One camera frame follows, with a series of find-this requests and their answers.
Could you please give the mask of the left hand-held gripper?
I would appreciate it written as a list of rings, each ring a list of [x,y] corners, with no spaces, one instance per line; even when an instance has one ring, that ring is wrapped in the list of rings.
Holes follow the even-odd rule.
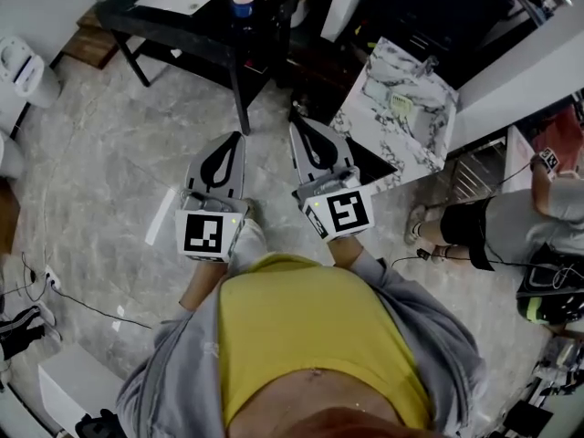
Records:
[[[239,131],[213,139],[193,156],[185,178],[187,189],[180,194],[181,208],[174,217],[180,255],[230,262],[249,209],[245,201],[237,200],[243,196],[244,168],[245,137]]]

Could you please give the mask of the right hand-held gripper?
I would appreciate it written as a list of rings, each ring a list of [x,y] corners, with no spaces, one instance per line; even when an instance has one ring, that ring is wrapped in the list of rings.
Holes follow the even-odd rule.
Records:
[[[292,195],[318,236],[328,243],[372,228],[370,188],[358,169],[345,169],[355,165],[345,138],[308,118],[301,118],[301,130],[291,122],[289,135],[301,183]]]

